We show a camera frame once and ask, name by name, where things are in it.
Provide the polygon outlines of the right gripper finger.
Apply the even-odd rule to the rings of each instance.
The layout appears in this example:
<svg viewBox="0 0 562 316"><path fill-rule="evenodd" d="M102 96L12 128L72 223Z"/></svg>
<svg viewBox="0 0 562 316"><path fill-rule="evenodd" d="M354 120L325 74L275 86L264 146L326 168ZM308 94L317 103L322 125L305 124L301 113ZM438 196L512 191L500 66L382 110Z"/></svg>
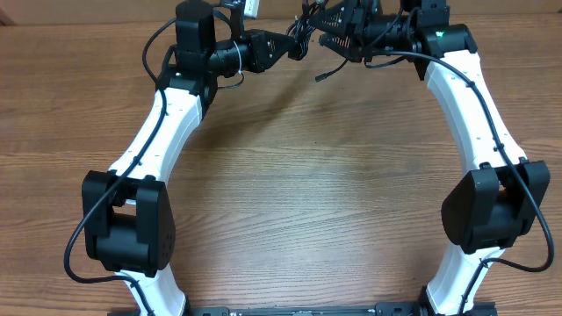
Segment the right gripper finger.
<svg viewBox="0 0 562 316"><path fill-rule="evenodd" d="M320 36L319 43L322 47L332 50L348 61L361 61L363 59L363 40L360 37L352 36L342 39L335 35L324 33Z"/></svg>
<svg viewBox="0 0 562 316"><path fill-rule="evenodd" d="M357 3L357 0L343 0L333 7L316 12L309 18L309 24L332 35L345 35Z"/></svg>

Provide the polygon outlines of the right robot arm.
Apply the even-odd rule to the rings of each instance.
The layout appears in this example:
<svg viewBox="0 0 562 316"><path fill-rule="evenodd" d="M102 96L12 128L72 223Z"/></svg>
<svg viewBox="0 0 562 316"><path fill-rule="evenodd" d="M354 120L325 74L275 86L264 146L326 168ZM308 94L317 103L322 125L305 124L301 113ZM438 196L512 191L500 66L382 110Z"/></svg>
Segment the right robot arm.
<svg viewBox="0 0 562 316"><path fill-rule="evenodd" d="M450 22L444 1L404 1L386 15L377 1L304 2L301 24L345 61L375 68L410 61L439 103L457 144L462 177L443 201L448 238L436 275L414 302L379 303L378 315L494 315L474 297L486 273L534 223L550 182L544 162L531 162L502 121L466 25Z"/></svg>

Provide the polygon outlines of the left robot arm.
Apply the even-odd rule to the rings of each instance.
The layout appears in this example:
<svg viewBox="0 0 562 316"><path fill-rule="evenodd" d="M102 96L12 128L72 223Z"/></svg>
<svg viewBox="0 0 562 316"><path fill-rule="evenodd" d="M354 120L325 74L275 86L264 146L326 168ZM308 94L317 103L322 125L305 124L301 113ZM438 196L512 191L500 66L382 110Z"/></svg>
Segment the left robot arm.
<svg viewBox="0 0 562 316"><path fill-rule="evenodd" d="M148 117L110 168L83 180L76 234L84 237L87 255L102 263L106 279L129 287L139 315L191 310L170 267L176 225L167 184L219 90L218 78L261 73L292 48L287 35L245 29L258 8L256 1L181 2L171 20L176 41L152 74Z"/></svg>

